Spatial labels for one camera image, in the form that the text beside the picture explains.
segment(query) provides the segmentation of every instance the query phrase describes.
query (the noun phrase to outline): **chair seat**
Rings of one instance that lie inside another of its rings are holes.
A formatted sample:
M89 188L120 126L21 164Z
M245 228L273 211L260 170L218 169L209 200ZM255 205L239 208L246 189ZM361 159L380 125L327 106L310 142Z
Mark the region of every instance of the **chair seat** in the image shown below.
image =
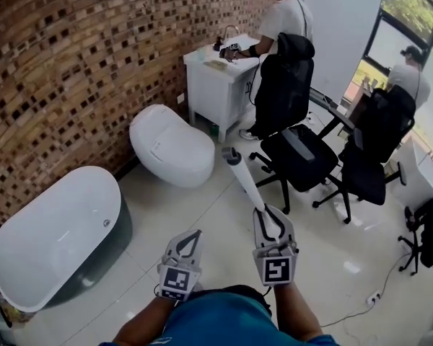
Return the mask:
M261 148L272 161L270 168L287 179L294 189L304 192L324 181L336 167L338 158L327 143L305 125L297 125L292 130L315 156L314 160L303 159L280 133L264 140Z
M386 186L382 164L371 160L354 146L347 147L341 159L344 162L341 178L346 189L372 204L383 205L386 198Z

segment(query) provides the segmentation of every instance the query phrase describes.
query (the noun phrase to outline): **black shorts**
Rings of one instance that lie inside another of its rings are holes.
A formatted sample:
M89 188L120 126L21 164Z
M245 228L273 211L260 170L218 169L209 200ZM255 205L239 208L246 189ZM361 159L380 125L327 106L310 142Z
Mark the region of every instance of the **black shorts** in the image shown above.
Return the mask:
M211 293L218 293L218 292L228 292L228 293L234 293L236 295L245 296L248 298L251 298L255 301L257 301L260 305L262 305L263 308L269 313L270 316L273 315L273 313L270 310L270 305L265 301L265 298L261 293L259 293L256 289L251 288L248 285L233 285L231 287L222 288L219 290L203 290L199 292L192 292L190 294L188 301L192 301L196 298L200 298L205 295L209 295Z

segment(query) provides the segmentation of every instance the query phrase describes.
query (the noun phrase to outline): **white freestanding bathtub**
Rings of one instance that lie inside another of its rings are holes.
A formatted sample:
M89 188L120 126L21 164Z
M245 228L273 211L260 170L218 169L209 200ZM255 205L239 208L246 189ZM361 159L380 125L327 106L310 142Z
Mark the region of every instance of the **white freestanding bathtub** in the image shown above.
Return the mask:
M78 168L0 228L0 291L29 313L67 301L106 273L131 231L113 175Z

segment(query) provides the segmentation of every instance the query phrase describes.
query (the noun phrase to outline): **black office chair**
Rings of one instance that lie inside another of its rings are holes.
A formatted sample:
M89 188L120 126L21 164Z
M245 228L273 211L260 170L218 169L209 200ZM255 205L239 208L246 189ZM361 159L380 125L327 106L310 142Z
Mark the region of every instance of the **black office chair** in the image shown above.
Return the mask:
M319 208L326 201L342 194L347 214L344 223L348 224L351 222L350 193L359 200L383 205L387 183L399 178L406 185L406 176L400 163L398 171L389 177L385 176L381 163L388 161L403 137L414 126L415 111L414 100L399 86L393 87L389 92L375 90L365 114L339 156L344 163L341 180L328 176L337 186L337 191L322 201L315 201L312 206Z
M304 120L310 101L315 49L305 37L280 34L278 54L267 57L261 67L262 82L255 98L261 148L269 159L252 153L266 164L272 176L257 187L280 181L285 208L290 212L287 182L299 192L321 183L335 168L338 158L332 149L308 127Z
M423 204L415 214L411 214L406 208L406 225L409 231L414 236L414 241L410 242L407 238L399 236L398 241L405 242L411 248L411 257L406 265L399 267L399 271L403 272L415 260L416 269L411 272L414 276L419 272L419 257L420 262L425 267L433 267L433 199L428 200ZM424 231L421 234L421 243L417 239L417 230L424 226Z

